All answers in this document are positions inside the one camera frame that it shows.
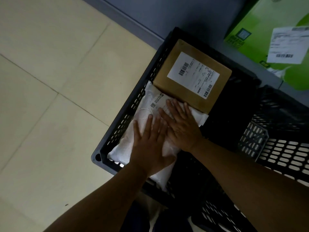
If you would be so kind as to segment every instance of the plastic bag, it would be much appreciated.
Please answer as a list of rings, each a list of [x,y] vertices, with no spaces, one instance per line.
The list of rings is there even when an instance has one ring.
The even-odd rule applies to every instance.
[[[141,102],[134,115],[134,120],[138,121],[138,126],[140,128],[141,134],[144,132],[148,115],[153,114],[153,116],[155,117],[157,114],[159,114],[159,107],[161,107],[168,115],[171,116],[166,106],[167,99],[171,99],[171,97],[167,96],[164,93],[161,93],[150,81],[147,83],[145,87],[145,96],[141,99]],[[208,115],[197,111],[192,107],[190,107],[190,110],[198,125],[203,125],[208,118]],[[127,130],[123,134],[119,144],[113,148],[113,150],[107,155],[107,157],[115,162],[120,162],[124,165],[128,164],[133,148],[133,142],[134,132],[132,120]],[[180,148],[172,144],[168,137],[166,137],[162,148],[162,155],[177,156],[178,152],[180,152]],[[175,162],[150,177],[152,180],[159,184],[163,191],[166,191],[166,183],[168,182],[168,179],[172,173],[174,164]]]

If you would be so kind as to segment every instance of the white label on green box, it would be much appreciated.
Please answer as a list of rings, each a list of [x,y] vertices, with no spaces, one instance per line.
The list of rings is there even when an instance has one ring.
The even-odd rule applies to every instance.
[[[267,62],[301,64],[308,48],[308,26],[274,28]]]
[[[219,75],[211,68],[181,52],[168,73],[168,78],[206,99]]]

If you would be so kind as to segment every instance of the finger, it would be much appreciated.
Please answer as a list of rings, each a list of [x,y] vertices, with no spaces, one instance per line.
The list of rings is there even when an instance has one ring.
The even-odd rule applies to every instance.
[[[190,108],[189,108],[189,105],[188,105],[187,103],[184,103],[184,110],[186,111],[187,117],[193,118],[193,119],[194,119],[194,117],[193,117],[193,115],[192,115],[192,112],[191,112],[191,110],[190,110]]]
[[[168,123],[169,126],[172,127],[173,124],[175,124],[175,121],[168,114],[166,114],[162,108],[159,108],[158,111],[161,117]]]
[[[159,134],[159,128],[160,128],[160,123],[161,123],[161,117],[160,115],[157,115],[154,121],[154,124],[152,126],[152,131],[150,134],[150,139],[151,140],[157,140],[158,134]]]
[[[143,137],[142,137],[143,139],[149,139],[151,125],[152,125],[152,118],[153,116],[150,114],[146,122],[145,130],[144,130]]]
[[[173,104],[174,104],[176,110],[178,111],[178,113],[180,114],[180,116],[183,119],[187,118],[186,114],[184,113],[183,109],[181,108],[181,106],[179,105],[179,102],[176,99],[173,99]]]
[[[175,109],[175,107],[172,105],[172,102],[169,99],[166,100],[166,105],[168,106],[170,113],[172,114],[172,116],[174,117],[176,121],[182,120],[178,111]]]
[[[162,162],[163,162],[164,168],[171,165],[176,160],[175,156],[166,156],[166,157],[162,157],[162,158],[163,158]]]
[[[177,141],[177,136],[174,132],[174,130],[172,128],[168,128],[167,130],[167,136],[169,137],[169,139],[171,139],[171,141],[176,144],[176,141]]]
[[[133,145],[135,146],[138,143],[138,141],[141,139],[141,133],[139,132],[137,120],[133,121],[133,132],[134,132],[134,143],[133,143]]]
[[[168,124],[164,122],[160,129],[160,133],[158,136],[158,143],[163,144],[165,140],[166,130],[168,129]]]

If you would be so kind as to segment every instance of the forearm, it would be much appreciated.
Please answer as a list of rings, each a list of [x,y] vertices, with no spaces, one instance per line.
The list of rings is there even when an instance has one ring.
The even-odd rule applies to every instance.
[[[45,232],[119,231],[137,193],[147,179],[134,165],[126,165],[103,186],[74,205]]]
[[[258,231],[304,231],[307,187],[238,154],[203,140],[192,154]]]

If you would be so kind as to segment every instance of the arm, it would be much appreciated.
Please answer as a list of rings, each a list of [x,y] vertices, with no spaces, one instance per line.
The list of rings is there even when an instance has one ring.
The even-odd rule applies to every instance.
[[[163,157],[162,146],[167,129],[161,118],[148,117],[141,136],[134,121],[134,144],[130,162],[112,179],[70,208],[45,232],[119,231],[137,193],[148,177],[175,161]]]
[[[162,109],[168,136],[191,152],[220,183],[223,190],[258,231],[307,231],[309,189],[244,156],[202,137],[191,111],[177,101],[167,102],[174,120]]]

